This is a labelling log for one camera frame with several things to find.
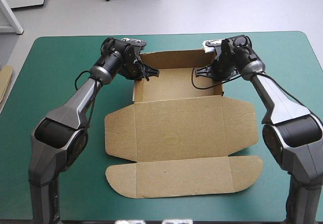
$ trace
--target gray floor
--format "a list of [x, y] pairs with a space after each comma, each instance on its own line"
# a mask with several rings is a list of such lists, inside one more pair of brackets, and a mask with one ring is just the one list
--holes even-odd
[[10, 89], [41, 36], [297, 30], [323, 65], [323, 0], [46, 0], [15, 15], [24, 34], [0, 34], [0, 62], [15, 70]]

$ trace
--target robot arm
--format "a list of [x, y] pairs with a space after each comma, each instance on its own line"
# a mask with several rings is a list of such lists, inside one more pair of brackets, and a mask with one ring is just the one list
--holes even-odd
[[245, 35], [209, 41], [217, 56], [214, 63], [196, 70], [196, 76], [229, 80], [240, 74], [260, 96], [266, 114], [262, 135], [279, 166], [291, 175], [284, 223], [315, 224], [323, 181], [323, 126], [302, 103], [291, 101], [274, 79]]
[[91, 77], [63, 106], [50, 111], [32, 132], [29, 182], [33, 223], [61, 222], [58, 175], [73, 164], [86, 146], [86, 112], [99, 90], [110, 84], [117, 73], [130, 80], [158, 77], [159, 71], [140, 59], [145, 46], [141, 40], [107, 38], [101, 57], [88, 71]]

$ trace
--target green table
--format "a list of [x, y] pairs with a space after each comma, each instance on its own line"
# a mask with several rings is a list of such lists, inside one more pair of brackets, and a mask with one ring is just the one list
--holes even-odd
[[[201, 48], [204, 40], [234, 35], [237, 33], [126, 37], [146, 40], [145, 52], [150, 52]], [[301, 32], [248, 35], [266, 63], [267, 73], [323, 118], [323, 73], [306, 35]], [[74, 79], [96, 62], [105, 38], [42, 37], [35, 41], [0, 115], [0, 219], [32, 218], [28, 185], [30, 132], [49, 110], [62, 105], [75, 92]], [[260, 155], [263, 159], [261, 177], [251, 188], [235, 194], [158, 199], [129, 199], [117, 194], [107, 183], [104, 172], [111, 164], [128, 161], [105, 153], [103, 119], [131, 104], [132, 88], [132, 81], [117, 76], [98, 95], [88, 145], [69, 171], [60, 175], [62, 219], [285, 218], [289, 176], [280, 170], [262, 140], [260, 122], [265, 108], [252, 85], [242, 79], [226, 84], [225, 96], [250, 101], [257, 112], [259, 143], [237, 153]], [[318, 220], [323, 220], [322, 202]]]

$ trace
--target black cable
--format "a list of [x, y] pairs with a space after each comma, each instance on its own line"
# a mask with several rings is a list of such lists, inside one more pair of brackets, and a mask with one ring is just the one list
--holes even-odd
[[87, 130], [88, 130], [88, 128], [89, 128], [89, 125], [90, 125], [90, 122], [91, 122], [91, 119], [92, 119], [92, 115], [93, 115], [93, 111], [94, 111], [94, 105], [95, 105], [95, 100], [96, 100], [96, 93], [97, 93], [97, 83], [99, 82], [100, 83], [100, 85], [102, 86], [102, 82], [101, 82], [101, 80], [98, 78], [98, 77], [96, 77], [92, 72], [90, 72], [89, 70], [85, 70], [85, 71], [83, 71], [83, 72], [81, 72], [80, 74], [79, 74], [79, 76], [75, 79], [75, 89], [76, 90], [78, 90], [78, 88], [77, 88], [77, 81], [79, 80], [79, 78], [83, 75], [83, 74], [85, 74], [85, 73], [89, 73], [91, 76], [90, 76], [90, 78], [91, 79], [94, 79], [95, 80], [95, 84], [94, 84], [94, 92], [93, 92], [93, 96], [92, 96], [92, 106], [91, 106], [91, 110], [90, 110], [90, 115], [89, 115], [89, 118], [88, 118], [88, 120], [87, 120], [87, 123], [86, 123], [86, 125], [85, 125], [85, 128], [84, 128], [84, 132], [83, 132], [83, 134], [82, 134], [82, 137], [80, 138], [80, 139], [83, 139], [83, 137], [85, 136], [85, 134], [87, 133]]
[[238, 78], [240, 78], [240, 77], [244, 76], [244, 75], [238, 75], [237, 77], [231, 78], [231, 79], [229, 79], [229, 80], [222, 81], [221, 83], [218, 83], [218, 84], [213, 84], [213, 85], [208, 86], [208, 87], [205, 87], [205, 88], [201, 88], [201, 87], [196, 86], [196, 85], [194, 84], [194, 81], [193, 81], [193, 74], [194, 74], [194, 71], [195, 71], [195, 69], [196, 69], [197, 65], [200, 63], [201, 59], [202, 59], [202, 58], [203, 58], [203, 56], [205, 56], [205, 55], [206, 55], [206, 53], [205, 53], [205, 54], [202, 54], [202, 55], [199, 57], [199, 59], [196, 61], [195, 65], [194, 65], [194, 66], [193, 66], [193, 68], [192, 68], [191, 82], [192, 82], [192, 85], [194, 86], [194, 88], [196, 88], [196, 89], [202, 89], [202, 90], [204, 90], [204, 89], [211, 89], [211, 88], [217, 87], [217, 86], [219, 86], [219, 85], [222, 85], [222, 84], [228, 83], [228, 82], [230, 82], [230, 81], [236, 80], [236, 79], [238, 79]]
[[213, 84], [213, 85], [211, 85], [211, 86], [208, 86], [208, 87], [205, 87], [205, 88], [201, 88], [201, 87], [197, 87], [195, 84], [194, 84], [194, 81], [193, 81], [193, 74], [194, 74], [194, 71], [195, 71], [195, 69], [196, 69], [196, 67], [197, 67], [197, 65], [200, 63], [200, 61], [201, 61], [201, 59], [203, 58], [203, 56], [204, 55], [206, 55], [206, 53], [205, 54], [203, 54], [203, 55], [201, 55], [200, 57], [199, 57], [199, 59], [196, 61], [196, 63], [195, 63], [195, 65], [193, 66], [193, 68], [192, 68], [192, 74], [191, 74], [191, 82], [192, 82], [192, 85], [194, 86], [194, 88], [196, 88], [196, 89], [202, 89], [202, 90], [204, 90], [204, 89], [211, 89], [211, 88], [213, 88], [213, 87], [217, 87], [217, 86], [219, 86], [219, 85], [222, 85], [222, 84], [225, 84], [225, 83], [228, 83], [228, 82], [230, 82], [230, 81], [233, 81], [233, 80], [236, 80], [236, 79], [238, 79], [238, 78], [240, 78], [240, 77], [242, 77], [242, 76], [245, 76], [245, 75], [248, 75], [248, 74], [253, 74], [252, 76], [251, 76], [251, 78], [250, 78], [250, 81], [252, 81], [252, 78], [255, 76], [255, 75], [261, 75], [261, 76], [264, 76], [264, 77], [266, 77], [266, 78], [268, 78], [268, 79], [270, 79], [270, 80], [272, 80], [276, 85], [277, 85], [277, 87], [279, 87], [285, 94], [287, 94], [289, 97], [291, 97], [292, 99], [294, 99], [297, 103], [299, 103], [301, 106], [304, 106], [304, 107], [306, 107], [299, 99], [297, 99], [294, 95], [292, 95], [291, 93], [289, 93], [285, 88], [283, 88], [275, 79], [273, 79], [271, 76], [269, 76], [269, 75], [267, 75], [267, 74], [265, 74], [264, 72], [252, 72], [252, 73], [246, 73], [246, 74], [242, 74], [242, 75], [239, 75], [239, 76], [237, 76], [237, 77], [234, 77], [234, 78], [231, 78], [231, 79], [229, 79], [229, 80], [225, 80], [225, 81], [222, 81], [221, 83], [218, 83], [218, 84]]
[[271, 76], [265, 74], [265, 73], [261, 73], [261, 72], [256, 72], [256, 73], [253, 73], [253, 75], [251, 76], [251, 79], [250, 81], [252, 80], [252, 78], [255, 76], [255, 75], [261, 75], [261, 76], [264, 76], [270, 80], [272, 80], [274, 82], [274, 84], [277, 85], [278, 88], [280, 88], [285, 94], [287, 94], [289, 97], [291, 97], [292, 99], [294, 99], [297, 103], [299, 103], [301, 106], [304, 106], [306, 107], [299, 99], [297, 99], [294, 95], [292, 95], [291, 93], [289, 93], [286, 89], [284, 89], [275, 79], [273, 79]]

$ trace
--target cardboard flap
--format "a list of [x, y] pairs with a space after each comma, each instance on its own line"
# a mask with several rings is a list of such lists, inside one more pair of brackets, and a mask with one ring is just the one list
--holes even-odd
[[[134, 102], [156, 101], [166, 99], [181, 99], [210, 95], [223, 95], [222, 85], [200, 90], [191, 84], [192, 68], [161, 69], [159, 77], [150, 77], [149, 81], [135, 81]], [[194, 83], [198, 87], [208, 87], [215, 82], [206, 77], [195, 77]]]
[[203, 49], [158, 51], [140, 55], [145, 64], [156, 69], [192, 68], [198, 60], [198, 67], [204, 67], [211, 64], [214, 57], [214, 53], [205, 53]]
[[11, 66], [4, 66], [0, 71], [0, 102], [4, 98], [12, 73], [13, 73], [13, 68]]
[[258, 141], [254, 106], [215, 95], [135, 103], [104, 123], [107, 153], [137, 162], [228, 156]]
[[236, 156], [112, 165], [105, 175], [123, 196], [155, 198], [234, 193], [250, 187], [261, 170], [258, 156]]

